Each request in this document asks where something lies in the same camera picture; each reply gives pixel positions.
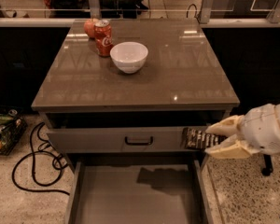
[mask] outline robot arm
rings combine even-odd
[[[218,159],[248,158],[254,153],[280,153],[280,105],[267,104],[244,116],[231,116],[206,130],[228,137],[206,153]]]

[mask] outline speckled floor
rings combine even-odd
[[[0,156],[0,224],[64,223],[68,202],[66,194],[23,191],[16,188],[11,180],[16,163],[30,153],[32,129],[41,122],[36,115],[25,116],[25,119],[29,127],[20,142],[9,156]],[[45,137],[45,131],[46,127],[42,129],[42,137]],[[34,138],[33,143],[37,149],[42,142]],[[36,158],[37,180],[43,183],[53,180],[58,173],[51,167],[51,158]],[[31,165],[31,158],[20,165],[16,172],[17,182],[29,189],[47,189],[33,182]],[[270,176],[262,175],[263,167],[262,155],[247,160],[208,160],[203,169],[203,182],[215,224],[280,223],[280,155],[273,157],[274,170]],[[70,191],[72,181],[73,174],[66,168],[61,180],[50,189]]]

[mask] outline chair leg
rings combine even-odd
[[[264,154],[264,163],[265,163],[265,168],[262,169],[262,174],[263,175],[270,175],[273,172],[273,164],[272,164],[272,158],[271,155]]]

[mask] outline black cable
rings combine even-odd
[[[187,9],[187,13],[186,13],[186,18],[188,18],[188,16],[189,16],[189,9],[190,9],[191,7],[194,7],[194,8],[195,8],[194,18],[197,19],[197,18],[198,18],[198,16],[197,16],[197,6],[196,6],[195,4],[189,5],[189,7],[188,7],[188,9]]]
[[[48,152],[46,151],[45,149],[48,148],[48,147],[51,147],[50,143],[49,143],[49,140],[46,140],[46,139],[43,139],[40,137],[40,130],[41,128],[45,125],[44,122],[41,122],[39,124],[37,124],[33,130],[31,131],[31,134],[30,134],[30,140],[29,140],[29,143],[30,143],[30,149],[31,149],[31,153],[25,155],[24,157],[22,157],[15,165],[15,167],[13,168],[13,171],[12,171],[12,174],[11,174],[11,178],[12,178],[12,181],[14,183],[14,185],[18,188],[18,189],[22,189],[22,190],[25,190],[25,191],[31,191],[31,192],[61,192],[61,193],[64,193],[66,195],[69,195],[69,193],[67,191],[64,191],[64,190],[61,190],[61,189],[28,189],[28,188],[24,188],[22,186],[20,186],[17,182],[16,182],[16,178],[15,178],[15,174],[16,174],[16,171],[17,171],[17,168],[19,167],[19,165],[24,161],[26,160],[27,158],[29,157],[32,157],[33,158],[33,162],[32,162],[32,169],[31,169],[31,173],[32,173],[32,178],[34,180],[34,182],[38,185],[38,186],[41,186],[41,187],[49,187],[55,183],[57,183],[61,177],[63,176],[63,169],[67,167],[67,164],[66,165],[62,165],[62,162],[61,162],[61,159],[63,158],[62,155],[54,155],[53,153],[51,152]],[[38,151],[34,151],[34,148],[33,148],[33,135],[35,133],[35,131],[37,130],[37,137],[43,141],[43,143],[38,147]],[[55,170],[58,170],[59,171],[59,175],[56,177],[55,180],[53,180],[52,182],[49,182],[47,184],[43,184],[43,183],[40,183],[36,180],[36,176],[35,176],[35,164],[36,164],[36,160],[35,160],[35,156],[36,155],[48,155],[50,157],[53,158],[53,167]]]

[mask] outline can lid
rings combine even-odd
[[[106,27],[110,21],[108,20],[98,20],[94,25],[97,27]]]

